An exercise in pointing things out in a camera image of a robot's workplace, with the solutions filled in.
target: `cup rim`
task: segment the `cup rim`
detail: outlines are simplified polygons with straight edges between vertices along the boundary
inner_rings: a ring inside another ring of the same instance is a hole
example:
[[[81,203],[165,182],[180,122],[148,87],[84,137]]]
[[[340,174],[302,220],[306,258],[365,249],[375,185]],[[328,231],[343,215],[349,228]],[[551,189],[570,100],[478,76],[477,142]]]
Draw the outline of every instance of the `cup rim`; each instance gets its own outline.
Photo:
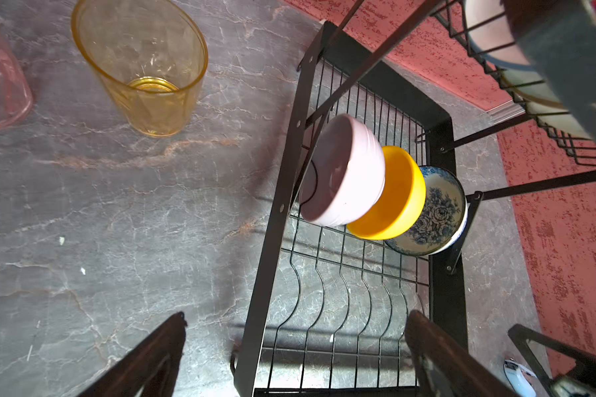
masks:
[[[194,81],[188,85],[183,86],[182,88],[178,88],[177,90],[174,91],[169,91],[169,92],[153,92],[153,91],[145,91],[145,90],[141,90],[140,88],[136,88],[136,87],[131,87],[126,83],[123,83],[119,80],[117,80],[115,77],[112,77],[110,74],[106,73],[101,67],[99,67],[95,61],[93,61],[91,59],[91,57],[88,56],[87,52],[86,52],[86,48],[84,47],[84,45],[82,44],[82,40],[79,36],[79,34],[77,33],[77,14],[79,13],[80,9],[82,9],[84,7],[84,5],[86,4],[86,2],[91,1],[91,0],[79,0],[77,2],[77,4],[75,5],[75,8],[73,9],[73,12],[71,13],[71,34],[73,36],[73,40],[75,41],[75,45],[77,46],[77,49],[79,50],[79,52],[82,54],[82,56],[84,57],[84,59],[86,59],[86,61],[88,62],[88,64],[95,68],[95,70],[97,70],[98,73],[100,73],[101,75],[103,75],[104,77],[106,77],[108,80],[111,80],[113,83],[117,83],[120,85],[123,85],[124,87],[130,89],[130,90],[134,90],[134,91],[141,91],[142,93],[146,93],[146,94],[155,94],[155,95],[168,95],[168,94],[172,94],[172,93],[177,93],[177,92],[182,92],[182,91],[186,91],[188,89],[190,89],[191,87],[197,85],[201,79],[203,79],[203,76],[205,75],[205,73],[207,72],[208,69],[208,45],[205,42],[205,37],[203,36],[203,32],[201,32],[201,29],[196,25],[196,23],[194,23],[194,21],[190,18],[190,16],[184,12],[181,7],[177,6],[175,3],[173,3],[170,0],[163,0],[168,2],[170,5],[172,5],[173,7],[175,7],[179,12],[181,12],[183,19],[186,20],[187,22],[189,22],[192,26],[193,29],[196,29],[199,32],[199,37],[201,38],[201,46],[203,48],[203,55],[204,55],[204,59],[203,59],[203,69],[201,70],[201,72],[199,73],[199,75],[196,77],[196,79],[194,79]]]

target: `yellow bowl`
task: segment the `yellow bowl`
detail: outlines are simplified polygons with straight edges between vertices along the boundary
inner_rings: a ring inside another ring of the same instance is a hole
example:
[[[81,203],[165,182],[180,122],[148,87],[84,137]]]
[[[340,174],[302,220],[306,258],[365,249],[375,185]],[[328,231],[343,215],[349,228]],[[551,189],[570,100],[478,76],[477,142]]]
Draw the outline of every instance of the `yellow bowl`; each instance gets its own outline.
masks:
[[[386,162],[384,190],[362,218],[347,225],[350,233],[367,240],[387,240],[404,233],[420,217],[426,183],[411,155],[397,146],[382,148]]]

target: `floral pattern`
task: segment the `floral pattern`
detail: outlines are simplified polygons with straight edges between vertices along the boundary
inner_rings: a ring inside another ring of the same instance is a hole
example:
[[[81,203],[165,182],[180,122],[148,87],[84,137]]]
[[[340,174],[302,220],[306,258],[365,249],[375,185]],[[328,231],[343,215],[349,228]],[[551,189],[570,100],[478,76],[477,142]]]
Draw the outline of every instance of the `floral pattern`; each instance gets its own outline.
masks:
[[[460,212],[456,199],[443,195],[437,187],[430,187],[420,218],[404,235],[418,244],[440,244],[457,229],[454,219]]]

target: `light blue object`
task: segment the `light blue object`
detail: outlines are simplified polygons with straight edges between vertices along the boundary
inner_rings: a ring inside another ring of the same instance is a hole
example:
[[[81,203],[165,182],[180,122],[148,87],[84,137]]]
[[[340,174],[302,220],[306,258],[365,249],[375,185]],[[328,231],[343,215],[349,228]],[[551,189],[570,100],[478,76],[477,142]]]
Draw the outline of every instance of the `light blue object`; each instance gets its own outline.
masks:
[[[531,370],[527,369],[525,365],[521,365],[518,362],[506,359],[503,362],[503,371],[508,381],[512,385],[515,392],[521,397],[536,397],[536,392],[532,385],[525,379],[523,372],[527,373],[531,377],[536,378],[536,375]]]
[[[468,207],[461,183],[449,171],[421,166],[426,202],[420,217],[404,234],[386,240],[393,250],[413,257],[445,250],[461,236]]]

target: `upper rack shelf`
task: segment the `upper rack shelf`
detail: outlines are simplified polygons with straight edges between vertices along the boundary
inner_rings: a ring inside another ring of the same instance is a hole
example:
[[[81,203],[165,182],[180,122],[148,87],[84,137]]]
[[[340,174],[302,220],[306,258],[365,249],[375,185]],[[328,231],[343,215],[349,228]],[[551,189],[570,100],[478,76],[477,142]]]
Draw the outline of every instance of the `upper rack shelf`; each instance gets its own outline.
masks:
[[[478,50],[476,46],[473,45],[469,32],[477,28],[483,28],[489,23],[495,23],[500,20],[500,18],[507,17],[506,12],[493,15],[489,19],[468,27],[463,12],[464,2],[465,0],[446,1],[445,5],[439,7],[434,12],[433,16],[448,30],[449,36],[461,44],[467,51],[468,56],[481,65],[485,74],[494,78],[500,89],[508,92],[512,100],[525,110],[528,117],[535,120],[537,125],[546,132],[547,136],[556,142],[558,147],[562,148],[577,164],[583,166],[596,166],[596,142],[594,140],[570,135],[569,133],[554,128],[547,123],[547,121],[551,123],[553,117],[570,117],[570,112],[567,109],[542,111],[536,109],[538,108],[538,104],[536,104],[536,108],[532,107],[530,104],[534,105],[534,103],[532,103],[530,99],[519,95],[518,92],[521,91],[521,88],[545,84],[543,79],[528,81],[526,83],[510,84],[503,77],[503,73],[507,69],[493,65],[484,58],[485,54],[508,48],[509,46],[515,45],[516,42],[506,43],[486,51]]]

